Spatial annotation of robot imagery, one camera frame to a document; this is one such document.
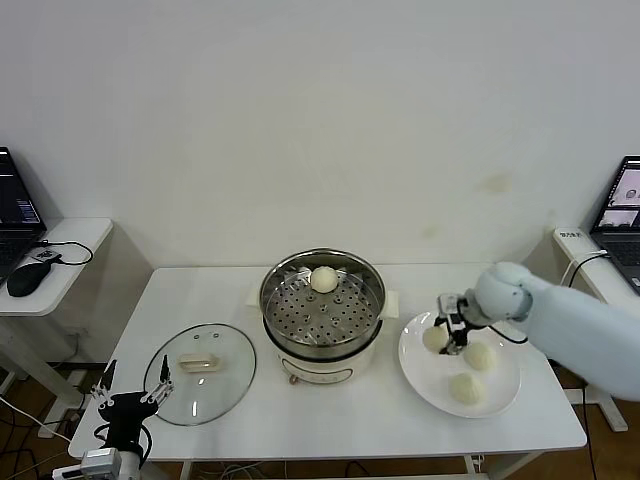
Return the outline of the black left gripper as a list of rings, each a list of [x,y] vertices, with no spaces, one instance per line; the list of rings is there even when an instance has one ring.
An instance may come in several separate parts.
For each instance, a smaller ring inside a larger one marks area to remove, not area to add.
[[[158,385],[148,393],[129,392],[110,397],[116,365],[117,361],[112,360],[90,391],[92,398],[99,400],[98,413],[104,421],[97,428],[97,433],[106,431],[102,447],[150,450],[151,434],[144,422],[158,412],[158,404],[162,404],[174,390],[168,356],[162,358]]]

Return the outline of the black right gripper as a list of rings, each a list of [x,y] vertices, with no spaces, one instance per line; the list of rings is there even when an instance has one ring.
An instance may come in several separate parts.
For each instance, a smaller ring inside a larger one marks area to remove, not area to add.
[[[445,315],[439,313],[433,326],[440,327],[444,323]],[[446,313],[446,325],[448,338],[439,353],[441,355],[459,355],[468,346],[468,335],[475,329],[475,326],[459,313]]]

